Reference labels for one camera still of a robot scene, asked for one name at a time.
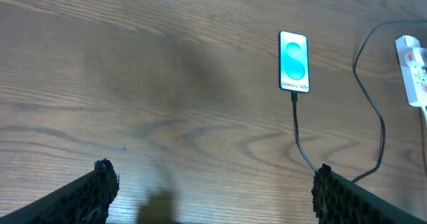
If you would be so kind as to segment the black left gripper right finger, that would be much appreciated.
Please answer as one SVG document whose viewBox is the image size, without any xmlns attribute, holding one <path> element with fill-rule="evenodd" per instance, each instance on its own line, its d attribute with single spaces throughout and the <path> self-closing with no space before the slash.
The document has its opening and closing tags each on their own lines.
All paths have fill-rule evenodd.
<svg viewBox="0 0 427 224">
<path fill-rule="evenodd" d="M 319 223 L 426 224 L 323 164 L 314 176 L 313 211 Z"/>
</svg>

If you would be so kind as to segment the blue smartphone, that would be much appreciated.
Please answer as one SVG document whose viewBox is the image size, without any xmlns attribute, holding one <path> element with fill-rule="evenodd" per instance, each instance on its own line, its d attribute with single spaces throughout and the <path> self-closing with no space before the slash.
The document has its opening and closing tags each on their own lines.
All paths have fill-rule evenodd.
<svg viewBox="0 0 427 224">
<path fill-rule="evenodd" d="M 310 92 L 308 38 L 299 33 L 280 31 L 279 87 L 284 91 Z"/>
</svg>

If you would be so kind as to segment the white power strip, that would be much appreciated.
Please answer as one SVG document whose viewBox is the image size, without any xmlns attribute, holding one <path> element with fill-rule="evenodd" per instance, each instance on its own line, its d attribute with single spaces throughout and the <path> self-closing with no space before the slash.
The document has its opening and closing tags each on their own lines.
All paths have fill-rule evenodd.
<svg viewBox="0 0 427 224">
<path fill-rule="evenodd" d="M 409 48 L 421 47 L 419 40 L 413 36 L 404 35 L 395 40 L 398 60 L 404 81 L 404 87 L 409 105 L 413 107 L 426 106 L 426 67 L 408 67 L 404 54 Z"/>
</svg>

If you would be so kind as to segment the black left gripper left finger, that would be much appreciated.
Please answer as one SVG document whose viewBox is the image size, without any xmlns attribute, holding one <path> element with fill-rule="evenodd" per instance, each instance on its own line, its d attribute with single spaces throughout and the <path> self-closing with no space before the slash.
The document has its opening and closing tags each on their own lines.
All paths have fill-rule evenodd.
<svg viewBox="0 0 427 224">
<path fill-rule="evenodd" d="M 119 177 L 110 160 L 60 189 L 1 218 L 2 223 L 105 223 L 117 197 Z"/>
</svg>

